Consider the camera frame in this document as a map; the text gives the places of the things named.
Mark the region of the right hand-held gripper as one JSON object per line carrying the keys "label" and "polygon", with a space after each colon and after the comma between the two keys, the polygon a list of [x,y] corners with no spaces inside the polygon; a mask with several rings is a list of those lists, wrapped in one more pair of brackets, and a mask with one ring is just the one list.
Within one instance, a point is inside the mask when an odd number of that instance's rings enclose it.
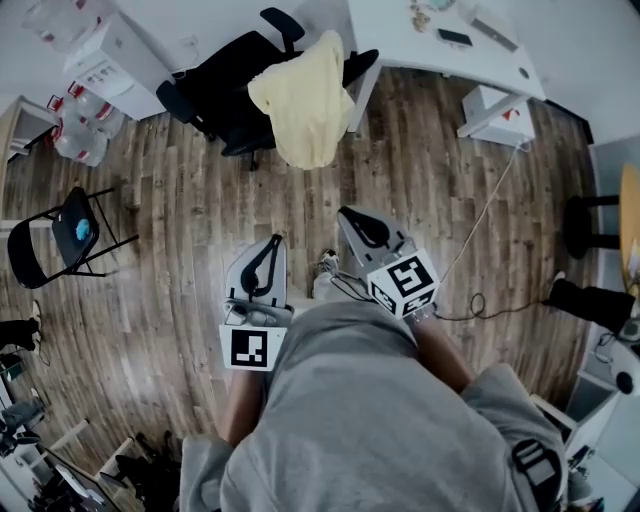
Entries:
{"label": "right hand-held gripper", "polygon": [[[440,279],[425,249],[417,249],[399,222],[385,213],[342,206],[338,223],[359,268],[367,275],[368,293],[396,319],[425,312]],[[393,251],[382,255],[388,246]]]}

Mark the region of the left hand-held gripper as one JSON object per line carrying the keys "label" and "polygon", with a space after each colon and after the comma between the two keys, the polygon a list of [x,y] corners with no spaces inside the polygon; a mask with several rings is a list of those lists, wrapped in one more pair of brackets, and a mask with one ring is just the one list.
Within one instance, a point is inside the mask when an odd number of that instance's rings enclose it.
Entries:
{"label": "left hand-held gripper", "polygon": [[[294,310],[286,305],[287,253],[279,234],[248,247],[226,275],[225,321],[219,326],[224,366],[271,371]],[[254,298],[260,303],[247,302]]]}

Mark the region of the yellow clothes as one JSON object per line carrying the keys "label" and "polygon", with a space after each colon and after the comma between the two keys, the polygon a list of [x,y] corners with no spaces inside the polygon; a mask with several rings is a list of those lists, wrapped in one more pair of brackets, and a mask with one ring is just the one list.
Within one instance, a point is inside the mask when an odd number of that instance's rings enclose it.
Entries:
{"label": "yellow clothes", "polygon": [[343,68],[342,39],[327,30],[300,56],[268,67],[248,84],[288,165],[311,170],[334,160],[355,107],[342,85]]}

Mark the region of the black office chair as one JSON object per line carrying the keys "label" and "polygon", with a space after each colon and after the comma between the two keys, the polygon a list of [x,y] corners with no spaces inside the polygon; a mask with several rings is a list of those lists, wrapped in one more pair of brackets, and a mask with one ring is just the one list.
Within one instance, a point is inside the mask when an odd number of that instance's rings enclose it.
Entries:
{"label": "black office chair", "polygon": [[[295,48],[305,31],[291,16],[275,7],[262,10],[260,15],[281,34],[281,48],[257,31],[247,32],[156,90],[159,101],[174,118],[192,125],[210,141],[221,139],[225,157],[277,151],[270,119],[252,102],[248,84],[268,67],[305,51]],[[376,49],[344,53],[342,85],[346,91],[378,57]]]}

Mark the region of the person's right forearm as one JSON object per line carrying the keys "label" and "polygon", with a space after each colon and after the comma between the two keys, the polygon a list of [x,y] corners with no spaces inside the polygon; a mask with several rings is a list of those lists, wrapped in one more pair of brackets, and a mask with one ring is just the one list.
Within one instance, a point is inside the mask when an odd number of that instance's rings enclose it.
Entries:
{"label": "person's right forearm", "polygon": [[439,321],[433,317],[423,318],[411,327],[411,331],[421,364],[455,393],[461,394],[476,374]]}

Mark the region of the person's left forearm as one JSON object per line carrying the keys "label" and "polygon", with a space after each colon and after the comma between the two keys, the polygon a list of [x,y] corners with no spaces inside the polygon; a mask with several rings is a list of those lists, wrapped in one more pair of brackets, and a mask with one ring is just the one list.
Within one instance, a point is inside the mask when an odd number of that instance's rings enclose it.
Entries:
{"label": "person's left forearm", "polygon": [[262,372],[235,370],[219,435],[237,447],[256,428],[263,404]]}

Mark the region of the black folding chair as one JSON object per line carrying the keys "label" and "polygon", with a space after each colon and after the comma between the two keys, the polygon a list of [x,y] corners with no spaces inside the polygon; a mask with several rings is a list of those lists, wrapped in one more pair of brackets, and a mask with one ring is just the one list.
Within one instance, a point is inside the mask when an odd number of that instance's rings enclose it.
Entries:
{"label": "black folding chair", "polygon": [[[99,198],[114,192],[113,188],[108,188],[89,194],[81,187],[74,187],[62,204],[21,220],[11,228],[7,250],[11,269],[18,283],[26,289],[35,290],[64,275],[104,278],[104,273],[96,273],[89,268],[90,262],[139,239],[138,235],[124,240],[117,239],[111,225],[105,221],[113,244],[97,253],[92,252],[100,237],[97,218],[105,216]],[[78,241],[75,227],[83,218],[91,223],[92,236],[86,241]],[[51,275],[44,272],[33,245],[31,229],[38,221],[43,221],[44,226],[51,231],[64,264],[62,270]],[[88,268],[87,271],[81,270],[83,266]]]}

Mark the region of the person's grey shirt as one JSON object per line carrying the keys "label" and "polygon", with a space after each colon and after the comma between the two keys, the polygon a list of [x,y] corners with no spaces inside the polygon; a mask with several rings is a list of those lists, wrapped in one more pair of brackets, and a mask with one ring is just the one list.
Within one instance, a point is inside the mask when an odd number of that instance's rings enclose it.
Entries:
{"label": "person's grey shirt", "polygon": [[558,430],[505,363],[455,393],[419,361],[417,322],[357,301],[295,319],[255,430],[184,440],[179,511],[539,512],[512,449],[553,450],[563,491]]}

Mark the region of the white desk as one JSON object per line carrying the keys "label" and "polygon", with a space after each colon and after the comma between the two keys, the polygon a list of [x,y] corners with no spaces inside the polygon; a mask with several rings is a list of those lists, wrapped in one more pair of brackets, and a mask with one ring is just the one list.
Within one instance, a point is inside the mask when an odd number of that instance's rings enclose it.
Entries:
{"label": "white desk", "polygon": [[[546,100],[541,81],[524,46],[511,52],[471,26],[468,15],[474,0],[459,1],[445,11],[432,11],[425,33],[417,32],[411,22],[410,0],[347,0],[356,50],[376,49],[379,57],[360,83],[355,107],[348,126],[355,132],[361,122],[374,85],[384,67],[407,68],[498,88],[507,93],[499,102],[470,117],[457,130],[466,138],[492,120],[523,102]],[[467,34],[470,48],[441,41],[438,28]]]}

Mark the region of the black phone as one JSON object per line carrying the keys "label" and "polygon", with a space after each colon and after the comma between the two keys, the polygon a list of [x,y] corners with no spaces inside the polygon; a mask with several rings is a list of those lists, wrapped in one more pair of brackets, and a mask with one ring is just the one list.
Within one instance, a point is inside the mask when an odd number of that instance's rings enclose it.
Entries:
{"label": "black phone", "polygon": [[470,48],[473,46],[471,38],[464,33],[459,33],[455,31],[438,28],[436,30],[436,34],[441,41],[452,44],[452,45],[465,47],[465,48]]}

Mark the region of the small desk ornaments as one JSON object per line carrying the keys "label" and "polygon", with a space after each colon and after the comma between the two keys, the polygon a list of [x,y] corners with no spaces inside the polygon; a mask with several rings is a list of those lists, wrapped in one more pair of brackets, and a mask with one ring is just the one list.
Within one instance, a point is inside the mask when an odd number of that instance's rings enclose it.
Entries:
{"label": "small desk ornaments", "polygon": [[425,33],[431,18],[427,14],[427,6],[418,0],[410,0],[411,22],[419,33]]}

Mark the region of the white water dispenser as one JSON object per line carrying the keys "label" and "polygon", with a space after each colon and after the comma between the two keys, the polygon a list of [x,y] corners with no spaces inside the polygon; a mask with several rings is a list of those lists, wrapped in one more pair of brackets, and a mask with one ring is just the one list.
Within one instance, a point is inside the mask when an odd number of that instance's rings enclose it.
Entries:
{"label": "white water dispenser", "polygon": [[119,14],[102,22],[67,56],[64,74],[134,120],[165,111],[156,90],[173,80],[165,65]]}

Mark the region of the round wooden table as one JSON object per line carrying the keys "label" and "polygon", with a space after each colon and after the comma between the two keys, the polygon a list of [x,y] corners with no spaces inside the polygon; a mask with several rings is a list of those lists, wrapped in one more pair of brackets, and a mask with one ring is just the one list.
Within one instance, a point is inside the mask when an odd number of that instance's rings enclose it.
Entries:
{"label": "round wooden table", "polygon": [[[593,228],[591,210],[597,207],[617,207],[619,233],[597,233]],[[571,197],[563,211],[563,243],[576,260],[590,249],[620,252],[622,282],[626,292],[640,298],[640,170],[627,163],[622,168],[617,195]]]}

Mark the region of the white grey device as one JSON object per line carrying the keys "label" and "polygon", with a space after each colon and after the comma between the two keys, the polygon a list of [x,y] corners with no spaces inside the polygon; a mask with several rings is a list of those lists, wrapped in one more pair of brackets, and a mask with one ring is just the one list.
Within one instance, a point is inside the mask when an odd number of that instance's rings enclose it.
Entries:
{"label": "white grey device", "polygon": [[594,354],[602,347],[609,351],[601,362],[608,368],[618,390],[629,396],[640,397],[640,318],[629,319],[617,334],[601,335]]}

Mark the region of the light wooden desk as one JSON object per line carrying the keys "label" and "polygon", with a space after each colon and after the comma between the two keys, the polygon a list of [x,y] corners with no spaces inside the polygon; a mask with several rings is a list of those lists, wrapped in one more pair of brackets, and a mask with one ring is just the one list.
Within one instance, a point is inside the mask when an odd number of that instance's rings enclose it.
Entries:
{"label": "light wooden desk", "polygon": [[7,233],[18,220],[6,220],[3,215],[4,187],[9,159],[14,154],[28,155],[27,145],[31,140],[20,139],[15,136],[20,118],[27,121],[36,120],[47,125],[45,131],[57,124],[57,117],[45,107],[18,96],[0,116],[0,233]]}

